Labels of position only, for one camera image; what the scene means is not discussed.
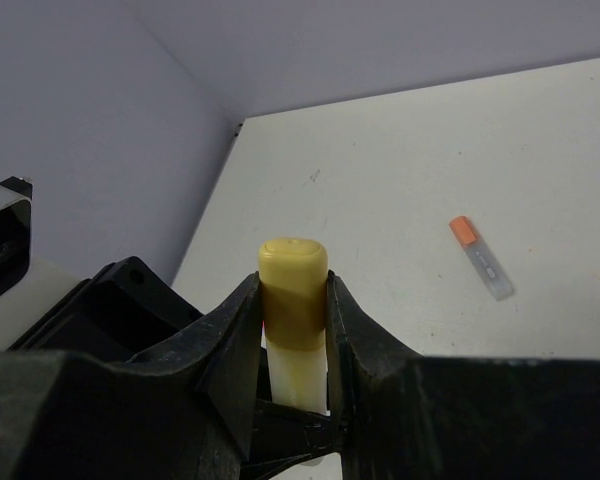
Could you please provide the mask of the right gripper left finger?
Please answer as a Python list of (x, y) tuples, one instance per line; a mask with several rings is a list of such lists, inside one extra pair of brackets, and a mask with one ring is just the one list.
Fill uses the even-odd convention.
[(126, 362), (0, 353), (0, 479), (236, 479), (260, 357), (259, 280)]

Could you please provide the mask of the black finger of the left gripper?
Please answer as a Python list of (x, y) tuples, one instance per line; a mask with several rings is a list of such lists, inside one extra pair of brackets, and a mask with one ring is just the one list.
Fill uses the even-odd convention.
[(340, 452), (347, 425), (334, 416), (257, 399), (251, 448), (240, 480), (272, 479), (298, 464)]

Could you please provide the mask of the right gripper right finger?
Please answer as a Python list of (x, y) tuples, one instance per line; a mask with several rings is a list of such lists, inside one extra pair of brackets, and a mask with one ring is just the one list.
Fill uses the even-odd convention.
[(346, 479), (600, 479), (600, 361), (423, 356), (327, 281)]

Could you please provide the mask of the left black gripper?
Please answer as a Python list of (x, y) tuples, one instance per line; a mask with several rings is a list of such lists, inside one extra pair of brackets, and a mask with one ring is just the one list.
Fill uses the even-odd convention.
[(79, 282), (8, 349), (70, 350), (104, 362), (127, 361), (202, 316), (132, 256)]

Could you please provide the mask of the clear orange highlighter pen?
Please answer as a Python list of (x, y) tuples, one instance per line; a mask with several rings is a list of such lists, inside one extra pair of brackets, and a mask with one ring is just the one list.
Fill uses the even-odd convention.
[(479, 240), (467, 248), (460, 246), (492, 297), (496, 301), (504, 300), (514, 293), (513, 284), (478, 230), (474, 229)]

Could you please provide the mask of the yellow pen cap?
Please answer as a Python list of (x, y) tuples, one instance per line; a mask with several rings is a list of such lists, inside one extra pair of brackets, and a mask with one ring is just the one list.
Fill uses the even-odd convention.
[(328, 255), (315, 240), (279, 237), (258, 253), (266, 339), (289, 350), (324, 345)]

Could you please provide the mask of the orange pen cap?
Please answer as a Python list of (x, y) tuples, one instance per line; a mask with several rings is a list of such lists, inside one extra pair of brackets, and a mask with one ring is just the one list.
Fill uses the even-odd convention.
[(467, 248), (479, 240), (471, 221), (466, 216), (458, 216), (452, 219), (449, 222), (449, 227), (463, 248)]

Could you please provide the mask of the yellow highlighter pen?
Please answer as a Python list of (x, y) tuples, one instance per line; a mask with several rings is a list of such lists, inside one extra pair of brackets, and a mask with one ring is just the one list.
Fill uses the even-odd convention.
[(272, 401), (275, 404), (326, 415), (326, 334), (314, 349), (292, 349), (277, 345), (265, 336)]

